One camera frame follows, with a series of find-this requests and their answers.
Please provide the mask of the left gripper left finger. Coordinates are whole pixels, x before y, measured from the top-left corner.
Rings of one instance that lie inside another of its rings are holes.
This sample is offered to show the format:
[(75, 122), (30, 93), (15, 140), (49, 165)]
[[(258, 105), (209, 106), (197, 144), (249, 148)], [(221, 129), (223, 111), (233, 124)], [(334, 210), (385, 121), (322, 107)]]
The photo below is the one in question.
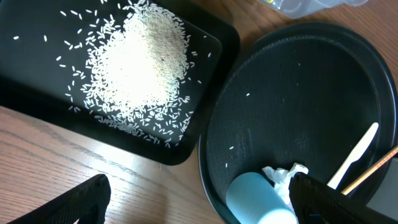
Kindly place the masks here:
[(12, 223), (102, 224), (110, 198), (107, 176), (97, 174)]

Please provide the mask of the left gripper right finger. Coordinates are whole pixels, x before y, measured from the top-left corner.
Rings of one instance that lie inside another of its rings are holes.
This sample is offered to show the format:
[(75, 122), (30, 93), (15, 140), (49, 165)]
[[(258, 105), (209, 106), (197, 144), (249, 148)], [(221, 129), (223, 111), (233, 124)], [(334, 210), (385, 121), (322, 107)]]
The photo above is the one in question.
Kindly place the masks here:
[(397, 224), (302, 172), (290, 181), (289, 196), (299, 223)]

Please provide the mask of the white rice pile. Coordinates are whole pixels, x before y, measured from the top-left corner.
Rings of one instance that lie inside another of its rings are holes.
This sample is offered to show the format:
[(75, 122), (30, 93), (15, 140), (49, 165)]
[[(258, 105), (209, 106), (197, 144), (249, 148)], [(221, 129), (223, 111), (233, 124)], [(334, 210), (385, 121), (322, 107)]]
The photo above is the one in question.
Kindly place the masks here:
[(174, 108), (188, 103), (180, 87), (193, 67), (188, 59), (189, 36), (184, 23), (153, 1), (128, 1), (122, 24), (106, 19), (89, 32), (83, 85), (84, 106), (96, 108), (96, 120), (137, 136), (139, 127), (166, 117), (177, 128)]

